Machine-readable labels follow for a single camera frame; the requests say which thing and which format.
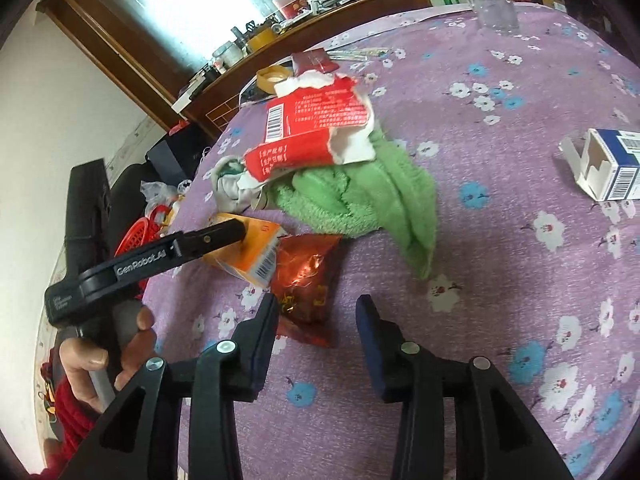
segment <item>green towel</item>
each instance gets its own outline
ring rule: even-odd
[[[298,170],[270,184],[269,200],[319,233],[358,237],[386,229],[424,279],[436,243],[435,182],[380,130],[369,139],[376,160]]]

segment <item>orange box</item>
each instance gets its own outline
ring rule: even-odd
[[[244,224],[244,240],[205,254],[202,259],[253,286],[267,288],[276,268],[278,239],[286,236],[287,232],[274,222],[231,213],[212,216],[208,225],[219,224],[232,218]]]

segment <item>purple bedsheet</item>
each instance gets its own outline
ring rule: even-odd
[[[518,6],[516,37],[479,29],[471,12],[421,21],[426,13],[382,18],[323,45],[393,49],[342,70],[363,78],[388,136],[436,179],[432,275],[413,279],[385,232],[351,245],[335,285],[338,348],[277,340],[264,391],[236,405],[248,480],[390,477],[400,412],[370,387],[354,320],[365,293],[434,354],[491,359],[576,478],[596,479],[638,417],[638,204],[593,203],[558,143],[589,127],[640,131],[640,70],[546,7]],[[255,146],[264,123],[263,105],[233,119],[174,229],[204,225],[216,210],[206,172],[223,153]],[[308,231],[281,212],[255,215]],[[162,355],[193,357],[229,336],[261,293],[200,261],[151,279],[145,303]],[[186,468],[188,406],[183,414]]]

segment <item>red plastic basket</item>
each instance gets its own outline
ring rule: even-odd
[[[129,231],[127,231],[127,234],[124,235],[114,256],[120,256],[127,251],[137,249],[144,244],[158,240],[160,226],[156,223],[156,215],[158,215],[158,213],[168,213],[169,211],[170,209],[167,206],[158,205],[153,209],[149,218],[142,217],[136,220],[135,224],[133,224]],[[145,290],[146,282],[148,282],[148,280],[142,280],[140,282],[141,292]]]

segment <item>metal screw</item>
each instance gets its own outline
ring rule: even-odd
[[[164,360],[160,357],[152,357],[149,361],[146,362],[146,369],[150,372],[154,372],[159,370],[164,365]]]
[[[221,354],[231,354],[236,349],[236,343],[233,341],[220,341],[216,345],[216,350]]]
[[[406,341],[402,343],[400,349],[405,354],[413,355],[417,354],[420,351],[420,345],[418,345],[418,343],[414,343],[413,341]]]
[[[486,357],[476,357],[474,358],[474,366],[478,370],[488,370],[489,368],[491,368],[491,361],[489,361],[489,359],[487,359]]]

